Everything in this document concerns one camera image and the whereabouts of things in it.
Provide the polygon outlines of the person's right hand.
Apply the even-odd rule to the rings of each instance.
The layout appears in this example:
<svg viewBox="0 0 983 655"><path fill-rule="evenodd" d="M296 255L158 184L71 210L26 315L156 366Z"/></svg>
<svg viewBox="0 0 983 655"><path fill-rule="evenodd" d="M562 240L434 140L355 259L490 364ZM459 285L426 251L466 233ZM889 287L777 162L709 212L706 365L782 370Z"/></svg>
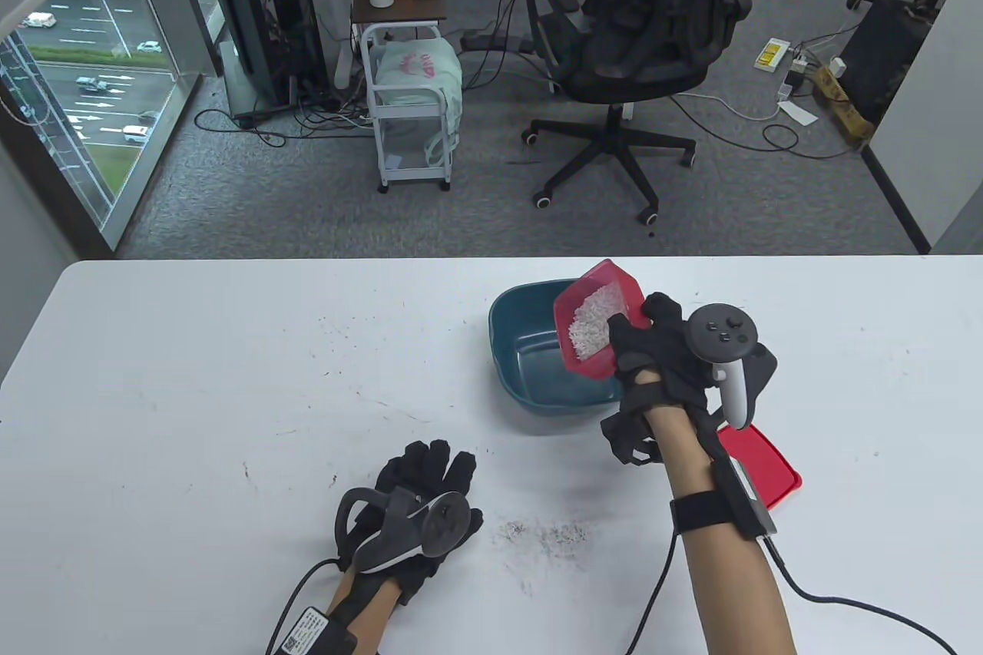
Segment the person's right hand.
<svg viewBox="0 0 983 655"><path fill-rule="evenodd" d="M741 308L710 303L683 317L663 293L641 308L649 328L624 317L610 321L615 375L624 387L618 412L601 423L601 433L621 463L661 463L659 444L645 413L679 406L711 458L724 458L720 426L741 432L753 423L758 396L777 370L777 359L760 342L757 326Z"/></svg>

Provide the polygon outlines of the person's left hand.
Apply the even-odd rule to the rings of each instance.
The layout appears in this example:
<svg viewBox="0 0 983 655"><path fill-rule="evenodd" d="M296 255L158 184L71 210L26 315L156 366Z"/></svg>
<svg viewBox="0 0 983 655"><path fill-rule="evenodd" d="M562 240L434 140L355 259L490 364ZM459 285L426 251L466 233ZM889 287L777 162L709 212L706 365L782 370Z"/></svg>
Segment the person's left hand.
<svg viewBox="0 0 983 655"><path fill-rule="evenodd" d="M338 567L353 574L340 601L344 612L362 612L393 582L406 605L422 585L484 524L469 491L476 456L452 456L443 438L415 441L383 466L372 488L353 488L335 514Z"/></svg>

